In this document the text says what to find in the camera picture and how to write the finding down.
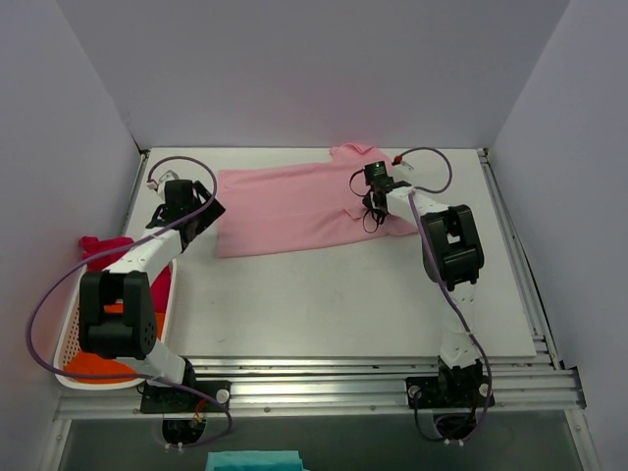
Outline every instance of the pink shirt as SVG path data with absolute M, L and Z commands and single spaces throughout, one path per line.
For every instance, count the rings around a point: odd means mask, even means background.
M 331 247 L 416 228 L 388 216 L 374 234 L 362 227 L 366 208 L 348 187 L 351 174 L 366 164 L 391 160 L 379 149 L 345 144 L 330 150 L 332 161 L 260 170 L 224 170 L 218 198 L 227 211 L 218 220 L 218 256 L 241 257 Z M 366 193 L 364 177 L 352 184 Z M 375 222 L 367 217 L 367 229 Z

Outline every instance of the screw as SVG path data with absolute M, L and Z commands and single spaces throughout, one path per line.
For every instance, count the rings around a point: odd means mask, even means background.
M 416 398 L 418 399 L 422 395 L 421 388 L 416 385 L 412 385 L 410 388 L 408 388 L 408 395 L 412 398 L 416 396 Z
M 218 390 L 218 392 L 216 392 L 216 400 L 221 404 L 226 404 L 229 397 L 230 394 L 227 390 Z

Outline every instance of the red cloth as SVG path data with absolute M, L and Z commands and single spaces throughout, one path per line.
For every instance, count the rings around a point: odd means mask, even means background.
M 79 245 L 85 251 L 82 255 L 82 259 L 91 257 L 105 250 L 111 250 L 112 248 L 122 247 L 133 243 L 133 239 L 130 237 L 116 237 L 108 238 L 106 240 L 100 240 L 98 237 L 85 236 L 80 238 Z M 107 255 L 106 257 L 94 260 L 87 264 L 87 270 L 90 272 L 104 270 L 109 265 L 120 260 L 126 251 Z M 166 312 L 168 307 L 168 294 L 170 293 L 170 281 L 171 281 L 170 268 L 166 267 L 163 272 L 159 274 L 157 279 L 150 287 L 150 292 L 153 296 L 153 307 L 156 312 Z

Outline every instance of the laundry basket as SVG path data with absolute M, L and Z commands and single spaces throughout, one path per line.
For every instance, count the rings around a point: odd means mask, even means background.
M 170 289 L 168 291 L 168 304 L 166 306 L 166 316 L 164 318 L 164 328 L 160 340 L 166 341 L 168 335 L 168 326 L 170 325 L 172 318 L 172 306 L 174 305 L 175 298 L 175 283 L 177 281 L 177 262 L 173 260 L 170 262 Z M 83 267 L 80 271 L 80 277 L 85 273 L 86 267 Z M 74 359 L 79 353 L 79 281 L 75 286 L 70 304 L 68 306 L 68 312 L 63 323 L 63 330 L 57 343 L 57 349 L 55 351 L 54 366 L 55 368 L 65 369 L 65 367 Z M 66 378 L 61 375 L 56 375 L 59 383 L 73 390 L 86 390 L 86 391 L 110 391 L 121 390 L 124 388 L 133 387 L 140 384 L 143 380 L 121 380 L 119 383 L 107 383 L 107 384 L 92 384 L 82 383 L 72 378 Z

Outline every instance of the white wall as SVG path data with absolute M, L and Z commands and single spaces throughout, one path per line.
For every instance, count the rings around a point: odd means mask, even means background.
M 628 463 L 627 18 L 625 0 L 572 0 L 494 158 L 605 470 Z
M 567 0 L 59 0 L 141 146 L 494 142 Z
M 0 3 L 0 467 L 35 469 L 60 389 L 26 353 L 26 317 L 79 259 L 78 237 L 120 230 L 138 156 L 58 6 Z M 68 287 L 42 312 L 50 356 Z

